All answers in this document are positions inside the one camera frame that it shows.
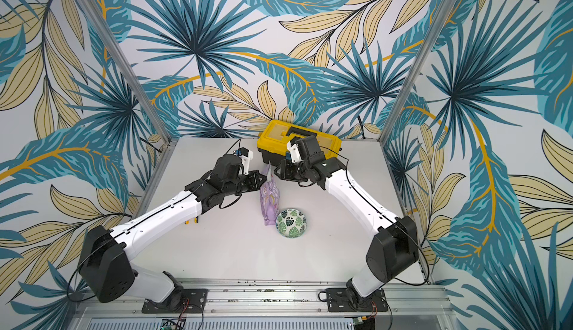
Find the purple oats bag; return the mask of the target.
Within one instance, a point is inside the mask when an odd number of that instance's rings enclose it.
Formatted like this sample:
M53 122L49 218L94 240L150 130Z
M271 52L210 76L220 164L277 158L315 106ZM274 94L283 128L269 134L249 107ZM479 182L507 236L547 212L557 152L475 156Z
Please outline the purple oats bag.
M279 201L280 191L278 189L271 164L266 164L263 169L264 176L267 180L260 189L261 213L265 225L274 225L280 213Z

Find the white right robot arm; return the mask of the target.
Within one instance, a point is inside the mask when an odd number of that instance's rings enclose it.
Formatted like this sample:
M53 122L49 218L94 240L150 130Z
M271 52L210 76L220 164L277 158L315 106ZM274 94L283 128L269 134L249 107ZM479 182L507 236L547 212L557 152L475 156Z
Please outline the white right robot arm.
M279 179L310 182L341 202L365 228L371 243L364 268L346 285L355 303L370 299L408 267L419 261L416 223L399 217L370 196L339 158L327 158L315 136L297 137L287 143L288 156L275 169Z

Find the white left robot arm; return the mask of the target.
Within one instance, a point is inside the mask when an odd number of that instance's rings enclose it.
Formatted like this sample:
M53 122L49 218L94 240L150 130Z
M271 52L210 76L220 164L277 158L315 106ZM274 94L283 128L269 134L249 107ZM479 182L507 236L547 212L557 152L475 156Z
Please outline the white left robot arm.
M225 154L211 171L163 205L110 230L97 226L88 231L78 272L98 301L110 303L128 296L148 300L161 310L179 310L185 303L180 282L170 273L150 272L132 261L177 226L214 207L222 208L225 197L259 191L267 178L250 170L253 157L244 147Z

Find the green leaf pattern bowl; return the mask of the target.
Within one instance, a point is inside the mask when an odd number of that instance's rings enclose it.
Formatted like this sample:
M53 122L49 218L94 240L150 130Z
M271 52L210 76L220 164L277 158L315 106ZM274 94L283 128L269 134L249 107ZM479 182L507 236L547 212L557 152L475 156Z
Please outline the green leaf pattern bowl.
M286 238L297 238L306 232L307 219L301 211L288 208L279 212L275 227L280 235Z

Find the yellow and black toolbox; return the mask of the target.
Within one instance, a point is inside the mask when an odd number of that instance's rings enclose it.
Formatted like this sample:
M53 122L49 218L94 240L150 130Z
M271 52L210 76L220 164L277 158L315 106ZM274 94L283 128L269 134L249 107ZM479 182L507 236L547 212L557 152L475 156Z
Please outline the yellow and black toolbox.
M345 168L337 158L341 146L334 135L279 120L271 121L257 141L264 163L279 179L322 188L332 173Z

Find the yellow handled pliers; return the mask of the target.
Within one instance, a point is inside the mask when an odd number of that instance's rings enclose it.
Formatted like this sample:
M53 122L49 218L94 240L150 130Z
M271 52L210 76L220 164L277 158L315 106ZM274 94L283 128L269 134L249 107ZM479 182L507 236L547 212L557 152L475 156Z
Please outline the yellow handled pliers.
M198 223L198 217L194 217L191 220L188 220L185 222L186 225L189 225L191 223L197 224Z

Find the aluminium front rail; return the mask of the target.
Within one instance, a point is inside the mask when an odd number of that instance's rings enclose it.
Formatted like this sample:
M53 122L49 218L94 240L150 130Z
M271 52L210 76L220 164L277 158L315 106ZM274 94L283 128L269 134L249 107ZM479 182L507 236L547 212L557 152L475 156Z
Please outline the aluminium front rail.
M154 314L144 300L86 301L70 329L459 329L444 287L388 284L357 311L342 282L185 279L183 315Z

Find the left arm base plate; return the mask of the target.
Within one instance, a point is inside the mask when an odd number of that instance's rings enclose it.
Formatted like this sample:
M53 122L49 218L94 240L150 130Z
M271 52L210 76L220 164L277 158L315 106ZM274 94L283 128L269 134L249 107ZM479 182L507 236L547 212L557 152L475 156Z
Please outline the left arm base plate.
M204 311L208 289L175 289L162 303L145 300L143 314L200 314Z

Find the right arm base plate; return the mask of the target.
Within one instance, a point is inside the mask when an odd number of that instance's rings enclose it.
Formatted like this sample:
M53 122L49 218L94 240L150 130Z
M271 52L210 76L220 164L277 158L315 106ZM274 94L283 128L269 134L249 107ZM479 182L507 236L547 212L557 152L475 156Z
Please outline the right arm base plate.
M382 289L375 290L368 297L360 297L347 288L327 288L324 293L325 296L319 296L319 299L327 303L331 313L375 313L389 310Z

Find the aluminium corner post left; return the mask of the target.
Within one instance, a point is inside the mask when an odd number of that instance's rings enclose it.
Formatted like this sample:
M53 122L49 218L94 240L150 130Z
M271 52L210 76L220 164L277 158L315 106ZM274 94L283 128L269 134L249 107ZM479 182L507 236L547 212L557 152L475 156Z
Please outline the aluminium corner post left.
M76 0L80 8L86 15L87 20L94 27L96 33L101 38L103 46L107 48L111 58L116 64L117 69L122 73L125 80L127 81L132 92L138 99L142 109L146 112L155 130L162 138L164 143L170 144L172 138L170 133L168 133L163 121L159 118L158 113L152 106L149 98L147 97L143 86L137 79L128 59L123 54L122 49L117 43L109 25L104 20L104 17L98 11L95 0Z

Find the aluminium corner post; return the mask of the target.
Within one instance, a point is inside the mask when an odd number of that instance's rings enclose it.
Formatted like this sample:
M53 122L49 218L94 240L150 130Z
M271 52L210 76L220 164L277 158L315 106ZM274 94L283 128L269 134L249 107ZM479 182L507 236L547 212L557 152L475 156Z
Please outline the aluminium corner post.
M143 86L137 79L128 59L123 54L122 49L117 43L109 25L104 20L104 17L98 11L95 0L76 0L80 8L86 15L87 20L94 27L96 33L101 38L103 46L107 48L111 58L116 64L117 69L122 73L125 80L127 81L132 92L138 99L142 109L146 112L155 130L162 138L164 143L170 144L172 138L170 133L168 133L163 121L159 118L158 113L152 106L149 98L147 97Z
M423 64L427 57L430 55L438 37L440 36L441 31L443 30L443 27L446 25L450 13L455 8L456 1L457 0L443 0L438 5L434 22L428 26L428 31L425 35L425 38L419 47L416 57L413 59L409 73L404 79L404 83L398 93L398 96L395 99L395 103L390 110L389 116L386 119L385 125L379 138L379 143L382 148L384 148L389 141L389 138L392 134L392 129L400 117L401 110L403 109L407 98L410 95L410 91L412 91L413 86L415 85L416 78L419 76Z

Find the aluminium corner post right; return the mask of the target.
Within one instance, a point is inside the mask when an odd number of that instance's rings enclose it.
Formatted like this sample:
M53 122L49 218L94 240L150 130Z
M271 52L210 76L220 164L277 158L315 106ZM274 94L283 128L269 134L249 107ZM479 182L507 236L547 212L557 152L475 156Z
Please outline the aluminium corner post right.
M385 125L379 138L379 143L382 148L384 148L389 141L389 138L392 134L392 129L400 117L401 110L403 109L407 98L410 95L410 91L412 91L413 86L415 85L416 78L419 76L423 64L427 57L430 55L438 37L440 36L441 31L443 30L443 27L446 25L450 13L455 8L456 1L457 0L443 0L438 5L434 22L428 26L428 31L425 35L425 38L419 47L416 57L413 59L409 73L404 79L404 83L398 93L398 96L395 99L395 103L390 110L389 116L386 119Z

